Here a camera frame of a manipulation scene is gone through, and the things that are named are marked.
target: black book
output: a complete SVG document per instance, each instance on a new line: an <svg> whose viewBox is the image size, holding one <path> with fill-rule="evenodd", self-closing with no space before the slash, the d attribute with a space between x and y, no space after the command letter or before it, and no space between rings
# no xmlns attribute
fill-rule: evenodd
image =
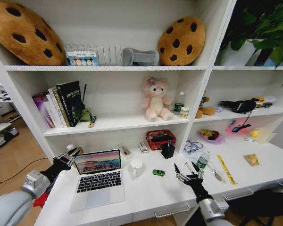
<svg viewBox="0 0 283 226"><path fill-rule="evenodd" d="M82 111L80 82L66 82L56 86L70 127L74 127L79 122Z"/></svg>

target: robotic arm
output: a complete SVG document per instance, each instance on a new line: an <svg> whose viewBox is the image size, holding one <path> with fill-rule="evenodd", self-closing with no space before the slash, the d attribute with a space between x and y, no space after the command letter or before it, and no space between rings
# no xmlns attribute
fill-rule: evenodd
<svg viewBox="0 0 283 226"><path fill-rule="evenodd" d="M0 196L0 226L17 225L32 208L33 200L39 198L54 178L63 170L69 170L81 148L62 153L53 159L53 165L47 170L33 170L26 175L22 191Z"/></svg>
<svg viewBox="0 0 283 226"><path fill-rule="evenodd" d="M225 217L225 211L229 207L226 201L224 199L214 200L202 186L203 171L199 170L198 174L192 172L192 175L185 176L180 173L176 164L174 164L174 166L176 178L193 189L196 195L196 202L200 207L201 214L206 224L208 226L233 226L228 221L221 219Z"/></svg>

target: tape measure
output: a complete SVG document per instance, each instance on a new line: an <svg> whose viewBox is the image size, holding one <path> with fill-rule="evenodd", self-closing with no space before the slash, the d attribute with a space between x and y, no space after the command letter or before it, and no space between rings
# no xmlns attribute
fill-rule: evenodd
<svg viewBox="0 0 283 226"><path fill-rule="evenodd" d="M227 177L228 179L230 180L230 182L233 184L233 185L236 185L237 183L235 182L234 178L232 177L230 171L228 170L228 168L226 167L226 164L225 162L223 161L223 159L221 158L220 155L217 155L217 158L219 159L220 163L221 163L221 166L223 168L223 170L225 171L225 173L227 174Z"/></svg>

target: pink plush bear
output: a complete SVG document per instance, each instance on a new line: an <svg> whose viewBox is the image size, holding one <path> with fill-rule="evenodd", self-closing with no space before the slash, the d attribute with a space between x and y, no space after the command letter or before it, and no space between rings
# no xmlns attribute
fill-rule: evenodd
<svg viewBox="0 0 283 226"><path fill-rule="evenodd" d="M166 105L171 104L171 99L165 97L168 88L166 79L144 78L142 89L147 98L143 99L141 106L147 108L146 118L148 121L155 121L158 116L165 121L173 118L173 113L166 108Z"/></svg>

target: cookie pillow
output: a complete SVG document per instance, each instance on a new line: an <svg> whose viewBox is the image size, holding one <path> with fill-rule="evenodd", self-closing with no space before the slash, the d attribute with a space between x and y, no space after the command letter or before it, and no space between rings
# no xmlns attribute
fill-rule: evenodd
<svg viewBox="0 0 283 226"><path fill-rule="evenodd" d="M28 65L61 65L64 49L51 27L31 9L0 1L0 43Z"/></svg>
<svg viewBox="0 0 283 226"><path fill-rule="evenodd" d="M202 50L205 36L205 26L197 17L187 16L175 21L158 41L160 64L191 65Z"/></svg>

